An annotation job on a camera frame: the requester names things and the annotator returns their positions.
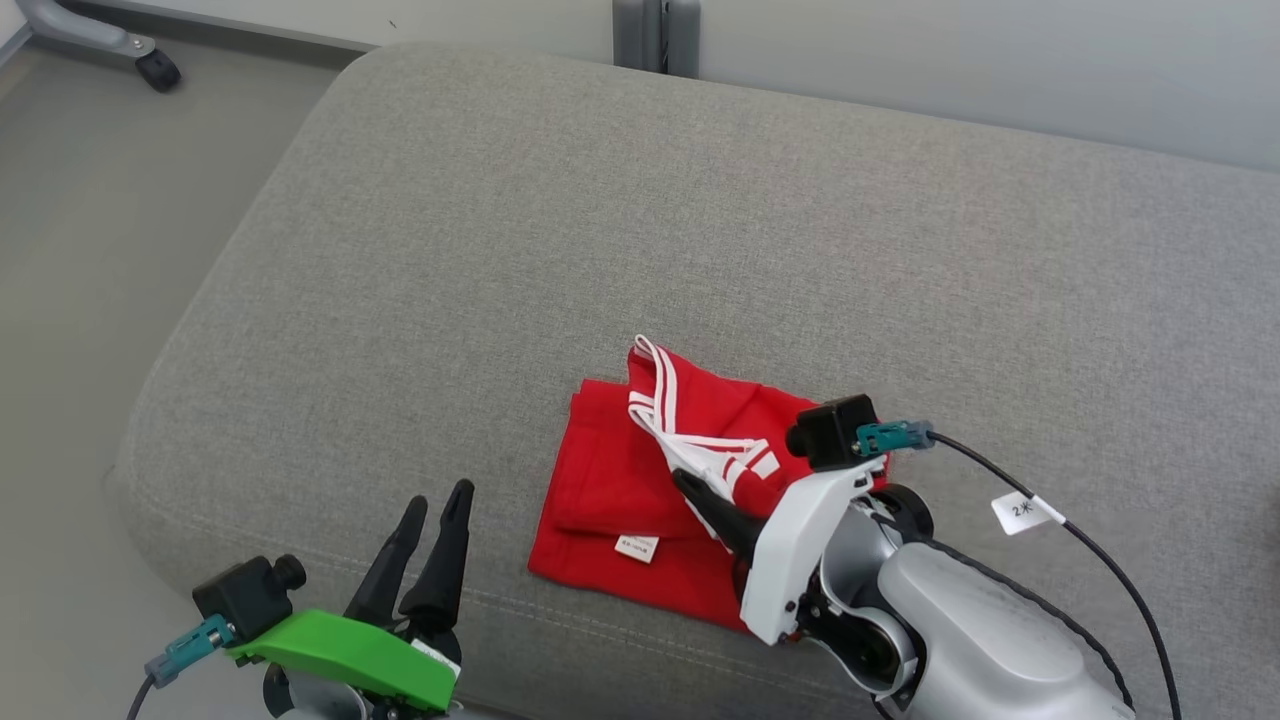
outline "gray sofa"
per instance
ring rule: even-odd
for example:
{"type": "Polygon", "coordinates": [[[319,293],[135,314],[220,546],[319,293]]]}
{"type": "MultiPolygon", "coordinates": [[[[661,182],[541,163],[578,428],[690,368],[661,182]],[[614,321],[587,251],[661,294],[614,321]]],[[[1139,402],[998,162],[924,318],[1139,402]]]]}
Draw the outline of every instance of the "gray sofa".
{"type": "MultiPolygon", "coordinates": [[[[986,451],[1146,592],[1187,717],[1275,716],[1277,176],[383,49],[321,100],[168,342],[111,496],[178,591],[293,552],[302,601],[340,609],[407,498],[438,509],[468,477],[466,696],[543,719],[874,717],[820,651],[525,569],[570,395],[621,379],[637,332],[986,451]]],[[[1107,643],[1140,717],[1167,716],[1138,612],[1087,551],[1005,537],[1006,488],[945,448],[893,474],[940,538],[1107,643]]]]}

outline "cable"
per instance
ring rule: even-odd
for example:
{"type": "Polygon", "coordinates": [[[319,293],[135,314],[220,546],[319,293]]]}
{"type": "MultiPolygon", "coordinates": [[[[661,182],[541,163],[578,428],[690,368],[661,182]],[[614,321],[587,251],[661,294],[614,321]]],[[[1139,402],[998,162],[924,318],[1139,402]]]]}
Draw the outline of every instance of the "cable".
{"type": "Polygon", "coordinates": [[[982,573],[987,578],[991,578],[992,580],[1007,587],[1009,589],[1020,594],[1025,600],[1030,601],[1037,607],[1043,610],[1047,615],[1060,620],[1064,625],[1066,625],[1069,630],[1079,635],[1080,639],[1084,641],[1084,644],[1089,646],[1089,648],[1093,652],[1098,653],[1098,657],[1102,659],[1102,665],[1105,665],[1107,670],[1111,671],[1111,676],[1115,678],[1116,689],[1120,691],[1120,697],[1121,700],[1124,700],[1125,706],[1129,707],[1129,710],[1134,710],[1133,694],[1129,693],[1129,685],[1124,682],[1124,674],[1120,673],[1120,666],[1116,665],[1115,659],[1111,657],[1111,653],[1107,652],[1107,648],[1101,642],[1098,642],[1096,637],[1093,637],[1093,633],[1087,630],[1084,625],[1080,625],[1074,618],[1071,618],[1062,610],[1059,610],[1057,606],[1055,606],[1052,602],[1037,594],[1036,591],[1021,585],[1020,583],[1018,583],[1018,580],[1009,578],[1007,575],[1000,573],[998,570],[992,570],[991,568],[983,565],[982,562],[974,560],[973,557],[969,557],[968,555],[960,552],[959,550],[943,542],[916,533],[906,533],[895,523],[886,520],[879,515],[873,515],[872,518],[874,518],[877,523],[896,530],[899,534],[902,536],[904,541],[925,544],[946,555],[947,557],[955,560],[956,562],[960,562],[961,565],[973,568],[974,570],[982,573]]]}
{"type": "MultiPolygon", "coordinates": [[[[936,433],[933,430],[929,430],[927,434],[929,439],[941,442],[942,445],[955,450],[956,452],[982,465],[983,468],[989,470],[993,475],[996,475],[1006,484],[1009,484],[1009,487],[1023,493],[1023,496],[1025,496],[1028,500],[1036,497],[1036,495],[1032,491],[1027,489],[1027,486],[1019,483],[1016,479],[1014,479],[1012,475],[1001,470],[1000,466],[997,466],[991,460],[983,457],[982,454],[970,450],[969,447],[961,445],[960,442],[956,442],[955,439],[951,439],[950,437],[942,433],[936,433]]],[[[1082,530],[1080,528],[1075,527],[1075,523],[1071,523],[1070,520],[1064,521],[1062,527],[1066,528],[1066,532],[1071,533],[1073,536],[1075,536],[1076,539],[1084,543],[1084,547],[1089,548],[1089,551],[1093,552],[1093,555],[1098,556],[1098,560],[1102,560],[1102,562],[1107,566],[1107,569],[1111,570],[1111,574],[1115,575],[1117,580],[1120,580],[1121,585],[1124,585],[1124,589],[1129,593],[1129,597],[1133,598],[1134,605],[1138,606],[1138,612],[1142,614],[1142,620],[1147,624],[1147,630],[1151,633],[1151,641],[1156,644],[1156,655],[1160,657],[1160,670],[1165,675],[1165,687],[1169,689],[1169,706],[1172,712],[1172,720],[1183,720],[1181,702],[1178,698],[1178,680],[1174,678],[1174,666],[1169,661],[1169,650],[1165,647],[1165,639],[1160,634],[1160,628],[1156,625],[1156,619],[1155,616],[1152,616],[1151,609],[1147,607],[1147,601],[1143,600],[1142,593],[1138,592],[1138,588],[1133,584],[1133,580],[1129,579],[1129,575],[1126,575],[1125,571],[1120,569],[1120,565],[1116,564],[1116,561],[1112,560],[1111,556],[1107,555],[1105,550],[1102,550],[1102,546],[1094,542],[1093,538],[1085,534],[1084,530],[1082,530]]]]}
{"type": "Polygon", "coordinates": [[[124,720],[138,720],[138,711],[142,710],[142,701],[147,698],[147,693],[151,692],[156,684],[155,675],[147,675],[146,680],[142,680],[142,687],[138,688],[138,694],[133,696],[133,705],[129,706],[129,714],[124,716],[124,720]]]}

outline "teal connector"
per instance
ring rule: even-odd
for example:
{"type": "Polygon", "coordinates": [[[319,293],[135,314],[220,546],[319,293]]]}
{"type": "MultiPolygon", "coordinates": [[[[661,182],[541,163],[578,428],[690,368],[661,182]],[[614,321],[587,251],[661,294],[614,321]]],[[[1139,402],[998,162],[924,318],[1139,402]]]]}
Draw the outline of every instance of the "teal connector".
{"type": "Polygon", "coordinates": [[[872,456],[893,450],[928,450],[933,447],[933,438],[929,437],[931,430],[933,430],[933,423],[928,420],[863,425],[858,428],[858,445],[854,446],[854,452],[872,456]]]}
{"type": "Polygon", "coordinates": [[[155,678],[156,688],[163,688],[179,673],[232,642],[233,637],[230,625],[221,615],[210,615],[198,628],[169,643],[164,655],[157,655],[143,667],[147,675],[155,678]]]}

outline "gray floor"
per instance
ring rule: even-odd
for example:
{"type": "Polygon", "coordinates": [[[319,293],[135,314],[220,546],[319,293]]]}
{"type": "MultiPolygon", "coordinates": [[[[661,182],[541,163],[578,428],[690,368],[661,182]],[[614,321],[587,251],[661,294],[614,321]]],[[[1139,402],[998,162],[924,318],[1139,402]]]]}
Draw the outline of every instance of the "gray floor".
{"type": "MultiPolygon", "coordinates": [[[[161,40],[186,81],[24,47],[0,68],[0,715],[123,717],[200,620],[102,506],[133,397],[337,68],[161,40]]],[[[209,660],[142,717],[268,717],[209,660]]]]}

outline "white label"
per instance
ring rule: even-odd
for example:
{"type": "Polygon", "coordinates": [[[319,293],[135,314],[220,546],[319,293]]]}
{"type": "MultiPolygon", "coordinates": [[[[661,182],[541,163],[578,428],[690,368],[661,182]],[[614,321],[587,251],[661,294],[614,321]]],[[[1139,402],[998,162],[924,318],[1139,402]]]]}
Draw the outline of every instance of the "white label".
{"type": "Polygon", "coordinates": [[[415,639],[408,644],[413,646],[413,650],[421,652],[422,655],[430,657],[431,660],[439,662],[440,665],[444,665],[449,670],[453,670],[454,680],[457,680],[458,675],[462,674],[462,667],[460,667],[457,662],[449,660],[448,657],[444,657],[443,652],[435,650],[434,647],[426,644],[425,642],[415,639]]]}
{"type": "Polygon", "coordinates": [[[1000,527],[1005,528],[1005,534],[1009,536],[1016,536],[1053,519],[1041,507],[1041,503],[1018,491],[992,500],[991,509],[996,511],[1000,527]]]}
{"type": "Polygon", "coordinates": [[[622,536],[618,538],[618,544],[613,546],[613,550],[648,565],[653,562],[653,553],[658,550],[658,538],[622,536]]]}

